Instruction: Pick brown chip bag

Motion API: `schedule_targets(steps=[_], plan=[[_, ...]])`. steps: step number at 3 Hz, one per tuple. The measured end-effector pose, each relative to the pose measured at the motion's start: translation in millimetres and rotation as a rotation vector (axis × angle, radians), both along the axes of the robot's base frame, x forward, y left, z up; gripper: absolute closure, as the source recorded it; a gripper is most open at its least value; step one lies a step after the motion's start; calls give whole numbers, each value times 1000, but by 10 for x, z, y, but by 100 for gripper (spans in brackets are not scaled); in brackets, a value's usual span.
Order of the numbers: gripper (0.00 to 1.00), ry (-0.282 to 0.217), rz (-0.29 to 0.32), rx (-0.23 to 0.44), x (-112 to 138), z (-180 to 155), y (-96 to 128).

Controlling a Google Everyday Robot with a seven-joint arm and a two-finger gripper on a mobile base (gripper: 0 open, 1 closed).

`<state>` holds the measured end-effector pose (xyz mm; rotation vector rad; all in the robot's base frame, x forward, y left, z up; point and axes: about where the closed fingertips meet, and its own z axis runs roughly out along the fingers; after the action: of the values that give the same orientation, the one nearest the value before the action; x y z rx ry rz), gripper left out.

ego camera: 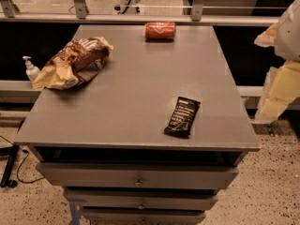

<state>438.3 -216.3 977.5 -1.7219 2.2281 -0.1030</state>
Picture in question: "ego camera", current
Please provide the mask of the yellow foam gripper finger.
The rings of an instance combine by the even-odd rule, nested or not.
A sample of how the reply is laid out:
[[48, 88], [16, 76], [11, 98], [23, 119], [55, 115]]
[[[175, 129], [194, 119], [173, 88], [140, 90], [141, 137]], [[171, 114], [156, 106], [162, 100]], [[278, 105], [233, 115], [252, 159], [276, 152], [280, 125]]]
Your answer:
[[270, 25], [264, 32], [255, 38], [254, 44], [264, 48], [274, 47], [277, 26], [278, 24], [276, 22]]
[[255, 113], [257, 123], [276, 121], [300, 97], [300, 63], [286, 61], [280, 68], [270, 67], [266, 74]]

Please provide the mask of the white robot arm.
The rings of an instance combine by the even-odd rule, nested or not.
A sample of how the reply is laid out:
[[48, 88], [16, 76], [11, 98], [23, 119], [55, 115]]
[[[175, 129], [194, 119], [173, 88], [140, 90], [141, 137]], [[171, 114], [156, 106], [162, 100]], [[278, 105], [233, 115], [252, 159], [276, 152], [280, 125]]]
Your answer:
[[300, 0], [294, 0], [254, 44], [273, 47], [275, 55], [285, 60], [280, 68], [271, 67], [267, 72], [255, 113], [257, 123], [270, 124], [300, 97]]

